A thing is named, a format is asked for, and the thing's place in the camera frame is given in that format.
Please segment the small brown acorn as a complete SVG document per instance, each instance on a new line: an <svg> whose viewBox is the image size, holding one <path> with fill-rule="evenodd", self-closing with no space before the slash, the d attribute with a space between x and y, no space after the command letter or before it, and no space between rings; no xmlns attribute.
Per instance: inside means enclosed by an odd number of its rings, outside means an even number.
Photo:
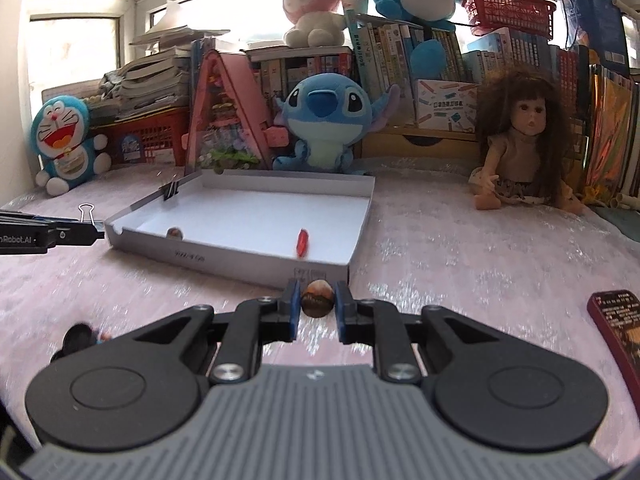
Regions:
<svg viewBox="0 0 640 480"><path fill-rule="evenodd" d="M178 240L183 239L183 232L179 228L169 228L166 233L167 237L178 238Z"/></svg>

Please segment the Doraemon plush toy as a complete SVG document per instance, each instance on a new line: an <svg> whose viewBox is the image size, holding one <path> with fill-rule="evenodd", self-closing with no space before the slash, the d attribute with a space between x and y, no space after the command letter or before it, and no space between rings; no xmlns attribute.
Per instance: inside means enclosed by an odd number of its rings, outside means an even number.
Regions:
<svg viewBox="0 0 640 480"><path fill-rule="evenodd" d="M30 128L30 145L43 166L36 183L49 196L60 196L112 168L104 134L89 136L89 109L74 96L47 100Z"/></svg>

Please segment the brown haired doll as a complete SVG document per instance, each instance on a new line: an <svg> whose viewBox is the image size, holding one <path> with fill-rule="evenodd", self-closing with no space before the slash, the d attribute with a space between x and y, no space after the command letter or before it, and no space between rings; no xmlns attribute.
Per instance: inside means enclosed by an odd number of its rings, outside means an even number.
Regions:
<svg viewBox="0 0 640 480"><path fill-rule="evenodd" d="M480 166L469 186L477 210L549 205L582 213L564 177L570 128L558 89L548 79L515 67L485 82L477 93L475 136Z"/></svg>

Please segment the pink triangular dollhouse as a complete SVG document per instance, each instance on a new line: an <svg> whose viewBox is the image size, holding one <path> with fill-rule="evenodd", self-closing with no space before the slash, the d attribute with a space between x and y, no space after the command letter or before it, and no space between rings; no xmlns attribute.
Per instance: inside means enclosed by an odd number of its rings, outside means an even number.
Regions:
<svg viewBox="0 0 640 480"><path fill-rule="evenodd" d="M243 53L205 53L195 87L184 172L266 170L276 134L267 102Z"/></svg>

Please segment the black round lid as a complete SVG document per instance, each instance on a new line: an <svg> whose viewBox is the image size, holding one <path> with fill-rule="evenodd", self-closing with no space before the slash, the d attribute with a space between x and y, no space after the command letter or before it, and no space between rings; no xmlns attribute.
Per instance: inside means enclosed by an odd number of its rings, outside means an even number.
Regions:
<svg viewBox="0 0 640 480"><path fill-rule="evenodd" d="M62 347L54 352L51 362L70 356L98 343L98 332L85 323L73 325L64 335Z"/></svg>

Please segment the pink bunny plush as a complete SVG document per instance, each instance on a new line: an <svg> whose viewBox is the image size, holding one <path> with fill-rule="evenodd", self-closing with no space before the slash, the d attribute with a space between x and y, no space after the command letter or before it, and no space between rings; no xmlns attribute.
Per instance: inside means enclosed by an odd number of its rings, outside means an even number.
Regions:
<svg viewBox="0 0 640 480"><path fill-rule="evenodd" d="M293 27L284 35L290 48L341 47L346 23L336 12L341 0L282 0Z"/></svg>

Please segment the red plastic crate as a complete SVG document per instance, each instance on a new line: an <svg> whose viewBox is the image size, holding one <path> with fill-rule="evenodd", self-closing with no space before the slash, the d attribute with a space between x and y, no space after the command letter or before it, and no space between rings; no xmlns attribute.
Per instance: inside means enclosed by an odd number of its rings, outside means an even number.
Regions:
<svg viewBox="0 0 640 480"><path fill-rule="evenodd" d="M183 167L186 149L182 138L189 132L187 107L169 107L154 113L92 126L90 136L107 137L106 152L115 166L166 164Z"/></svg>

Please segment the red crayon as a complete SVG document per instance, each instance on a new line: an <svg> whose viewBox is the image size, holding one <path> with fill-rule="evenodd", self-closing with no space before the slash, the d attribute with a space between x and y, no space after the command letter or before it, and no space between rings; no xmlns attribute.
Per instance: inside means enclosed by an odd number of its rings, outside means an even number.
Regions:
<svg viewBox="0 0 640 480"><path fill-rule="evenodd" d="M298 233L296 242L296 256L298 258L304 258L308 252L309 245L309 233L305 229L301 229Z"/></svg>

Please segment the white patterned cardboard box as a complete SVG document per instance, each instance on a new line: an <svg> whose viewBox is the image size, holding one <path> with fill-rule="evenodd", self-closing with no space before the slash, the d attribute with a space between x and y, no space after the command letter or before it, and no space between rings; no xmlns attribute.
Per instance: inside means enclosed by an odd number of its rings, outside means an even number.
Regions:
<svg viewBox="0 0 640 480"><path fill-rule="evenodd" d="M419 79L416 82L416 123L420 129L474 132L477 84Z"/></svg>

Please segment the large black binder clip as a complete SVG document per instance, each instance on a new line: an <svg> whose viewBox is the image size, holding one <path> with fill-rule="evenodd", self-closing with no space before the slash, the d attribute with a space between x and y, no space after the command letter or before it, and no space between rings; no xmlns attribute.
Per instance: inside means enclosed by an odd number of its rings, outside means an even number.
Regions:
<svg viewBox="0 0 640 480"><path fill-rule="evenodd" d="M78 206L78 210L80 211L80 219L79 221L82 223L89 223L92 226L96 224L96 220L94 220L94 205L90 203L83 203Z"/></svg>

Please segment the wooden drawer shelf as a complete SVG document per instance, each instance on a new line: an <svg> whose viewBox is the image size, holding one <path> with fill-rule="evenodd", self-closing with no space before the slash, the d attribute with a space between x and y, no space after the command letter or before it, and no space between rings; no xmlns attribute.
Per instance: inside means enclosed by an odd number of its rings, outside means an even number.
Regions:
<svg viewBox="0 0 640 480"><path fill-rule="evenodd" d="M480 148L473 133L385 127L368 133L355 148L359 158L446 158L476 162Z"/></svg>

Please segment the white cardboard box tray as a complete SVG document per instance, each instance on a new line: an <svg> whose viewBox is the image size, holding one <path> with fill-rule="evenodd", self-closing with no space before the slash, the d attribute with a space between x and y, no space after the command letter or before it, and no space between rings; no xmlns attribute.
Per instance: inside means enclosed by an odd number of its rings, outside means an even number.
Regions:
<svg viewBox="0 0 640 480"><path fill-rule="evenodd" d="M356 174L200 170L105 222L113 247L250 284L346 282L372 203L375 180ZM167 237L179 228L183 239ZM298 233L308 252L296 256Z"/></svg>

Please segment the stack of books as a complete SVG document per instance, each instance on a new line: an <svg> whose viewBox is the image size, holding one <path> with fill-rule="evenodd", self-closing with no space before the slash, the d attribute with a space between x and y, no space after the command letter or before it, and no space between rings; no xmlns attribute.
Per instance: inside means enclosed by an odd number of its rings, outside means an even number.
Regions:
<svg viewBox="0 0 640 480"><path fill-rule="evenodd" d="M134 40L135 47L150 48L100 81L100 105L107 114L125 118L163 106L186 106L194 81L192 65L207 47L229 29L196 29L189 26L150 30Z"/></svg>

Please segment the Stitch plush toy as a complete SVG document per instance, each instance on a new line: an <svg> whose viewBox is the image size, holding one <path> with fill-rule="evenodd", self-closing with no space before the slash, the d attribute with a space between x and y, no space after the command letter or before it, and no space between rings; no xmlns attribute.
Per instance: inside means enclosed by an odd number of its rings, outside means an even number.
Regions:
<svg viewBox="0 0 640 480"><path fill-rule="evenodd" d="M274 123L296 136L294 154L273 159L278 171L351 174L352 146L381 130L395 114L400 89L393 84L372 101L352 79L325 73L296 84L283 99Z"/></svg>

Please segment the small black binder clip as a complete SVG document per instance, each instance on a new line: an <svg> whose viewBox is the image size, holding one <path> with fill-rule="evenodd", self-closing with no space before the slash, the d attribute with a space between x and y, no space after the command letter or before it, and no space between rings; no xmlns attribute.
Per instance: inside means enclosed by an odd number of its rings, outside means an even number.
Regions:
<svg viewBox="0 0 640 480"><path fill-rule="evenodd" d="M163 184L160 187L160 192L162 192L163 200L170 200L171 197L174 197L179 192L179 182L171 181L169 183Z"/></svg>

